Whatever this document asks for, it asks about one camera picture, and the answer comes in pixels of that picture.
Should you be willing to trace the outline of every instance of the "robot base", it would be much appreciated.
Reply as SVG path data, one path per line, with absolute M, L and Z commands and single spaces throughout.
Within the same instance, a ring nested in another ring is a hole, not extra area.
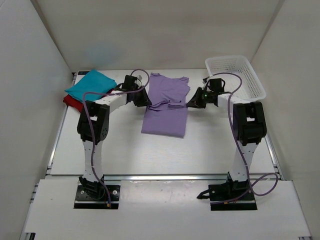
M 77 186 L 74 209 L 118 209 L 120 198 L 120 185 L 106 185 L 110 192 L 111 207 L 108 206 L 108 196 L 103 194 L 99 199 L 93 199 L 85 192 L 85 188 L 79 183 Z
M 249 191 L 243 197 L 235 202 L 214 204 L 214 202 L 227 201 L 234 199 L 244 193 L 246 190 L 230 191 L 228 182 L 223 184 L 209 185 L 209 198 L 211 211 L 243 211 L 243 210 L 257 210 L 257 204 L 254 194 Z

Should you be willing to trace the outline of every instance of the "laundry basket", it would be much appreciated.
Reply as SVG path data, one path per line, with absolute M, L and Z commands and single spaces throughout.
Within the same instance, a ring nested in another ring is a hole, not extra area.
M 239 75 L 242 78 L 241 88 L 234 94 L 236 97 L 251 102 L 264 99 L 266 92 L 250 62 L 245 56 L 219 56 L 205 60 L 209 75 L 228 72 Z M 239 86 L 239 79 L 230 74 L 217 75 L 216 78 L 225 80 L 226 92 L 232 92 Z

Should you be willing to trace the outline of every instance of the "purple t-shirt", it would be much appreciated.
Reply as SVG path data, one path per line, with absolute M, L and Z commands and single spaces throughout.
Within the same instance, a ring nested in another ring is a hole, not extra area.
M 146 108 L 142 133 L 183 138 L 186 132 L 188 110 L 186 95 L 189 78 L 169 78 L 151 73 L 148 96 L 152 102 Z

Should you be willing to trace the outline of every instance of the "white platform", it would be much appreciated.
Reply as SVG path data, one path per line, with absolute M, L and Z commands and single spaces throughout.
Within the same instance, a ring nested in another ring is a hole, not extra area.
M 101 71 L 122 83 L 131 70 Z M 170 78 L 189 77 L 191 90 L 187 101 L 208 76 L 206 69 L 148 70 Z M 137 72 L 146 82 L 143 72 Z M 83 75 L 78 75 L 78 82 Z M 228 79 L 223 75 L 228 89 Z M 189 109 L 184 138 L 142 134 L 144 107 L 129 103 L 110 115 L 109 132 L 102 147 L 102 168 L 106 175 L 142 174 L 226 174 L 230 171 L 236 145 L 227 113 L 213 104 L 206 109 Z M 55 151 L 52 175 L 82 175 L 85 169 L 84 147 L 77 133 L 79 113 L 69 107 Z M 251 173 L 274 172 L 265 140 L 258 146 Z
M 298 240 L 310 236 L 291 181 L 256 211 L 210 211 L 207 181 L 122 181 L 118 210 L 73 209 L 78 179 L 41 180 L 26 223 L 35 240 Z M 273 181 L 256 185 L 264 192 Z

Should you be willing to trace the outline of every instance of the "robotic arm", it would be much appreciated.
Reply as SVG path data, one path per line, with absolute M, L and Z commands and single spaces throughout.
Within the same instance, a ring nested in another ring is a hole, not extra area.
M 109 115 L 115 109 L 129 102 L 133 102 L 137 107 L 151 105 L 152 103 L 145 89 L 131 93 L 132 91 L 139 90 L 142 87 L 141 85 L 140 79 L 135 76 L 126 75 L 124 82 L 112 91 L 115 95 L 105 96 L 96 102 L 86 101 L 95 136 L 93 165 L 97 177 L 102 182 L 104 181 L 104 174 L 102 172 L 102 144 L 109 130 Z M 85 152 L 85 171 L 84 175 L 79 177 L 79 180 L 84 191 L 92 199 L 99 200 L 104 196 L 104 187 L 99 183 L 92 170 L 93 138 L 85 110 L 80 114 L 77 132 L 80 134 Z
M 247 165 L 242 156 L 236 149 L 232 169 L 228 172 L 227 180 L 220 185 L 209 185 L 209 190 L 202 192 L 198 199 L 209 199 L 211 201 L 224 201 L 236 198 L 248 190 L 249 181 L 247 169 L 250 169 L 252 158 L 258 144 L 267 134 L 264 110 L 261 102 L 250 102 L 225 92 L 225 81 L 221 78 L 204 79 L 204 86 L 198 87 L 195 95 L 188 102 L 187 107 L 204 109 L 208 103 L 213 103 L 219 108 L 228 110 L 233 113 L 232 129 L 235 138 L 240 146 Z M 253 193 L 248 193 L 243 200 L 254 200 Z

